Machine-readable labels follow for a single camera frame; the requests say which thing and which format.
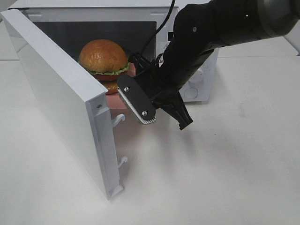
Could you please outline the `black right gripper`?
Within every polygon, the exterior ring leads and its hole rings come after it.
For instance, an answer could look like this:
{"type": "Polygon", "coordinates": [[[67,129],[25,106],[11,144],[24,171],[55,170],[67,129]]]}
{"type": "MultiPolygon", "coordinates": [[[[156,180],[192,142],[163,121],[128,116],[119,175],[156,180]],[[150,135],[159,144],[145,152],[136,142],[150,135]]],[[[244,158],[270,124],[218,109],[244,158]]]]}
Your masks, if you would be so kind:
{"type": "Polygon", "coordinates": [[[183,86],[182,58],[164,53],[148,61],[135,54],[135,80],[155,108],[161,108],[179,123],[180,130],[193,122],[179,93],[183,86]]]}

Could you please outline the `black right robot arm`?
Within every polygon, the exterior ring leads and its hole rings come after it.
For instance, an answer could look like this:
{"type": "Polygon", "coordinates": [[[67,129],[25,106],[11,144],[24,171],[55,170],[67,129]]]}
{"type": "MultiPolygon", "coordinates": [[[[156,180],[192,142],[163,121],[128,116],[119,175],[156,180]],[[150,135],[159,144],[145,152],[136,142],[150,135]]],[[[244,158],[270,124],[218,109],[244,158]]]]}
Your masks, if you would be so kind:
{"type": "Polygon", "coordinates": [[[191,122],[180,89],[217,48],[288,34],[300,18],[297,0],[212,0],[188,4],[176,15],[163,53],[137,82],[155,109],[184,129],[191,122]]]}

